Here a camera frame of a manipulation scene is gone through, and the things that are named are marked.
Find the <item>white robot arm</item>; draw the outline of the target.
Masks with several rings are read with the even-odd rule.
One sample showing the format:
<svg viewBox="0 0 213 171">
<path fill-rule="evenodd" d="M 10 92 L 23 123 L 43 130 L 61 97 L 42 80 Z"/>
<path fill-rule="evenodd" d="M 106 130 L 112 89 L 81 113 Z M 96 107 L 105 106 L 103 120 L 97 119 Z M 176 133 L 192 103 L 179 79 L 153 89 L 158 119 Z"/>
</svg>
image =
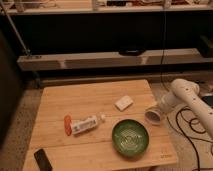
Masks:
<svg viewBox="0 0 213 171">
<path fill-rule="evenodd" d="M 170 91 L 157 104 L 165 114 L 168 114 L 180 103 L 185 103 L 213 139 L 213 109 L 200 99 L 199 91 L 197 83 L 185 79 L 175 79 L 171 83 Z"/>
</svg>

